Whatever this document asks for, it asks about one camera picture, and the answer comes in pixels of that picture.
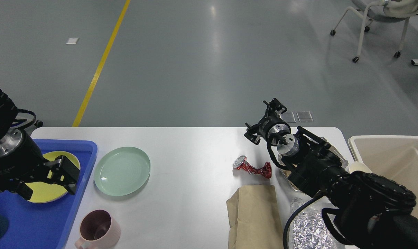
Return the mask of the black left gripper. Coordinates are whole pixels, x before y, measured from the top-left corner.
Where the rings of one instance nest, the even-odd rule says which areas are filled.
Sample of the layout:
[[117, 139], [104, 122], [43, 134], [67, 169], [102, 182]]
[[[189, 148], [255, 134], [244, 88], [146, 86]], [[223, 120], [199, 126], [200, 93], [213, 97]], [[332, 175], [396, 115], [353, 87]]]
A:
[[26, 183], [44, 182], [62, 186], [74, 195], [80, 178], [79, 165], [73, 155], [59, 155], [48, 161], [38, 145], [25, 138], [12, 152], [0, 156], [0, 191], [8, 190], [30, 200], [33, 190]]

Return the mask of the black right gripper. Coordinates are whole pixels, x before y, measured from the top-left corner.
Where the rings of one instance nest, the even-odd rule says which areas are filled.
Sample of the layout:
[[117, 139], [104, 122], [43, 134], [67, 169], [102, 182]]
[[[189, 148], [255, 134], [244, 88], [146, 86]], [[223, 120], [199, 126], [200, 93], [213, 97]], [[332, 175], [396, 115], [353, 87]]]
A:
[[286, 123], [282, 120], [281, 115], [287, 112], [287, 107], [277, 98], [273, 98], [269, 102], [263, 100], [263, 103], [266, 105], [266, 110], [260, 122], [254, 125], [245, 123], [247, 129], [244, 137], [255, 145], [259, 145], [261, 137], [269, 140], [271, 134], [286, 132]]

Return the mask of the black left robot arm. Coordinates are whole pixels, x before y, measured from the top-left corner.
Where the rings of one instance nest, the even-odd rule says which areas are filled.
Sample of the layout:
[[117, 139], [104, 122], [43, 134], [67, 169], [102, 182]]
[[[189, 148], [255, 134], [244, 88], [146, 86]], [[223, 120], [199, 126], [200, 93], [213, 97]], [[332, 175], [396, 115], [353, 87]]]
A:
[[0, 193], [9, 191], [30, 200], [28, 183], [57, 184], [75, 194], [80, 170], [64, 155], [49, 161], [23, 128], [14, 128], [19, 109], [0, 88]]

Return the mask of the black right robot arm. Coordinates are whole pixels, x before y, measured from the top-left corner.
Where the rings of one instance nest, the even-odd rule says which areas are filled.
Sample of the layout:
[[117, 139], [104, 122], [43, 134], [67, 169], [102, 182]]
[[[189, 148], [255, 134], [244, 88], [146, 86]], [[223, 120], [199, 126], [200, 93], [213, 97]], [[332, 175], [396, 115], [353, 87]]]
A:
[[418, 249], [418, 219], [411, 214], [416, 196], [412, 191], [375, 173], [346, 172], [344, 160], [326, 139], [301, 126], [292, 134], [280, 117], [287, 108], [276, 98], [265, 104], [263, 118], [254, 125], [247, 123], [244, 136], [255, 145], [264, 139], [271, 161], [288, 171], [288, 180], [310, 197], [285, 224], [285, 249], [294, 218], [324, 196], [335, 208], [323, 208], [322, 219], [341, 244], [361, 249]]

